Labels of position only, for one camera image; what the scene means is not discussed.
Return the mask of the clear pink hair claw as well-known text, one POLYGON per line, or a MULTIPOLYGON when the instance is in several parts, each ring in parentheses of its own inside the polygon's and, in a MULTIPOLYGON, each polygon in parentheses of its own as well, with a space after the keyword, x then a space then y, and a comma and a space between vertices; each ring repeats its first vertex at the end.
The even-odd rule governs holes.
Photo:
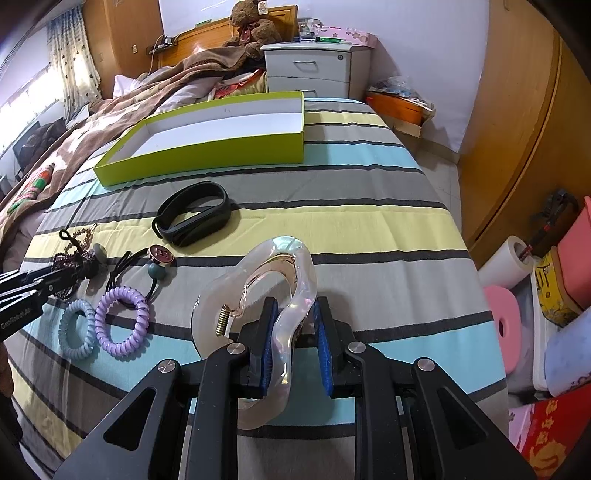
POLYGON ((249 251, 228 273, 201 291, 191 312, 192 341, 202 359, 230 344, 232 322, 242 318, 247 297, 264 276, 279 273, 290 287, 283 309, 275 299, 252 327, 243 326, 249 348, 246 391, 238 398, 238 428, 253 430, 279 416, 293 382, 294 338, 317 299, 311 253, 293 236, 274 237, 249 251))

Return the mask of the brown teddy bear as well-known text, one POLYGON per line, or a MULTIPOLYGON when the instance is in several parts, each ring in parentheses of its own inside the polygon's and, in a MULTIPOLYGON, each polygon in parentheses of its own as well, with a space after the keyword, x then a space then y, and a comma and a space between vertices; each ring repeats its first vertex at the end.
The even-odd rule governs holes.
POLYGON ((259 1, 238 1, 228 17, 228 23, 235 28, 235 35, 226 40, 223 46, 239 46, 253 60, 263 57, 262 47, 283 41, 276 25, 259 13, 259 1))

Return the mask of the wooden wardrobe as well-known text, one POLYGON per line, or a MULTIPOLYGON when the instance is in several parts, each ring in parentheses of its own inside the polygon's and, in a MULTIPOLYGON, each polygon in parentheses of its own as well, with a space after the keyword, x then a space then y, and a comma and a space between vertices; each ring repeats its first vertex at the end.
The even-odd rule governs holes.
POLYGON ((529 241, 547 199, 590 194, 590 82, 528 1, 492 1, 486 58, 459 160, 462 234, 484 265, 511 235, 529 241))

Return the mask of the green shallow cardboard box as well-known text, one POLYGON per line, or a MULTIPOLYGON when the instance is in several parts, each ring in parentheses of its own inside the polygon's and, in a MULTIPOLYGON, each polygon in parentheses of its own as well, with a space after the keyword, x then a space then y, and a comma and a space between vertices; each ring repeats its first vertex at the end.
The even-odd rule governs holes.
POLYGON ((104 187, 181 172, 301 164, 304 94, 228 96, 138 122, 94 173, 104 187))

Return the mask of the striped tablecloth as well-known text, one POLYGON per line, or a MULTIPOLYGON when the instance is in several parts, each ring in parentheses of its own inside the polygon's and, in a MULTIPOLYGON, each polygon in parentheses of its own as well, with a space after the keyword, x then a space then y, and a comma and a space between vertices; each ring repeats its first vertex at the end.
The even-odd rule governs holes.
POLYGON ((56 473, 148 374, 223 356, 259 319, 262 385, 230 404, 242 479, 349 479, 355 401, 329 389, 314 304, 370 353, 438 364, 501 430, 502 354, 476 267, 411 153, 366 104, 257 95, 107 110, 48 157, 20 271, 73 279, 6 339, 18 446, 56 473))

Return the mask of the grey bedside drawer cabinet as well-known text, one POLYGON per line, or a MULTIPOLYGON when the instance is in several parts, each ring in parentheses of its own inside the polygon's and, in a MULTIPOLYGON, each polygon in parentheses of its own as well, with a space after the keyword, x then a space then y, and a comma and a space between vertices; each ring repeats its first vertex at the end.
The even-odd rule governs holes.
POLYGON ((331 43, 283 42, 262 47, 267 89, 298 91, 307 98, 363 100, 372 49, 331 43))

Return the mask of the white paper roll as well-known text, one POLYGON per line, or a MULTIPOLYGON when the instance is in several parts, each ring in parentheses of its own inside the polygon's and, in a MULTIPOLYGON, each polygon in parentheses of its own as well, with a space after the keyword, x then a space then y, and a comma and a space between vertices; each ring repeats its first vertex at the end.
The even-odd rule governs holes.
POLYGON ((516 236, 509 236, 478 271, 483 287, 500 286, 512 289, 531 275, 535 262, 530 254, 521 258, 526 244, 516 236))

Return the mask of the pink plastic bin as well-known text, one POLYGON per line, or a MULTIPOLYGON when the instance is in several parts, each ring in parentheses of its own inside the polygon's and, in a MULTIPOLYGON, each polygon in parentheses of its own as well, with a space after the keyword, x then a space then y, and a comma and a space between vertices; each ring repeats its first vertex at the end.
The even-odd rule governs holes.
POLYGON ((590 197, 558 244, 564 287, 568 295, 585 310, 591 304, 591 223, 590 197))

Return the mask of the floral curtain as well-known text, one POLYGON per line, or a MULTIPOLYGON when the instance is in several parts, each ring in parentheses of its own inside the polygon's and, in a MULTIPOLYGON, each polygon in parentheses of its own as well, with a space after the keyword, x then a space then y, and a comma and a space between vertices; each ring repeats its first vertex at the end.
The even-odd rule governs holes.
POLYGON ((70 120, 84 105, 101 98, 101 78, 90 53, 81 5, 48 23, 47 46, 51 68, 61 82, 64 117, 70 120))

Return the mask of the black wristband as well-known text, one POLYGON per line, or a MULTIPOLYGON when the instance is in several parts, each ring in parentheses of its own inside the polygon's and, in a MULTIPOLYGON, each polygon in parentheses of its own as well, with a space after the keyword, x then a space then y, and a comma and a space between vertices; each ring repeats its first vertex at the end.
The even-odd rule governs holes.
POLYGON ((231 201, 224 187, 202 181, 175 192, 158 208, 152 220, 155 235, 184 248, 221 230, 231 216, 231 201))

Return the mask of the orange box with clutter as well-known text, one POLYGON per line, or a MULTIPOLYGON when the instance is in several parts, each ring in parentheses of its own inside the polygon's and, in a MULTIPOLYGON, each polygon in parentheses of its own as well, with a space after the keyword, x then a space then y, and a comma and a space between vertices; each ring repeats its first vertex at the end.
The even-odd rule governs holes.
POLYGON ((366 92, 366 103, 392 129, 421 138, 423 127, 436 115, 433 102, 423 98, 405 76, 391 76, 377 81, 366 92))

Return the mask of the brown fleece blanket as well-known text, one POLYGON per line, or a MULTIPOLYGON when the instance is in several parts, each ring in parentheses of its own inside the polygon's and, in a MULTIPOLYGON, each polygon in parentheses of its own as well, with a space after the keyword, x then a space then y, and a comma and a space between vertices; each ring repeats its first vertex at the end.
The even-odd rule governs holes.
POLYGON ((181 87, 201 77, 233 73, 253 61, 252 54, 244 46, 200 51, 173 67, 164 68, 152 82, 142 84, 127 94, 92 102, 89 117, 61 135, 17 183, 8 198, 1 202, 1 242, 9 242, 27 216, 50 206, 92 153, 153 114, 181 87), (9 208, 25 193, 32 180, 50 164, 54 169, 48 185, 36 198, 26 200, 10 211, 9 208))

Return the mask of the pink foam roll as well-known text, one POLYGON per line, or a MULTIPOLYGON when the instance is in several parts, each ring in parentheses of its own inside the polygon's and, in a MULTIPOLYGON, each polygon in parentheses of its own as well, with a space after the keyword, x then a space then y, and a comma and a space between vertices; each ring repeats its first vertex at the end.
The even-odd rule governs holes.
POLYGON ((522 326, 520 309, 513 293, 501 286, 484 288, 492 312, 505 372, 511 374, 517 368, 521 356, 522 326))

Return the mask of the white floral quilt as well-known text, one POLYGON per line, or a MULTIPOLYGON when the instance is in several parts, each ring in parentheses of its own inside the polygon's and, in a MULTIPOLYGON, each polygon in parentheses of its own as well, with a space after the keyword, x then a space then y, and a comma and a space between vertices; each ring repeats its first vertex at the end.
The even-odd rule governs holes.
POLYGON ((228 96, 266 93, 266 91, 266 71, 263 68, 228 79, 212 76, 200 77, 189 81, 171 93, 156 106, 151 115, 228 96))

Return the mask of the yellow tin box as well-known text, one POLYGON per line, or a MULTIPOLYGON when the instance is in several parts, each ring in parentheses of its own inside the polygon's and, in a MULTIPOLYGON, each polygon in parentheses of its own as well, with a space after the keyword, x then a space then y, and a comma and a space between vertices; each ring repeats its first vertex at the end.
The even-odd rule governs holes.
POLYGON ((535 278, 542 314, 548 321, 565 327, 582 313, 580 306, 567 293, 555 246, 537 263, 535 278))

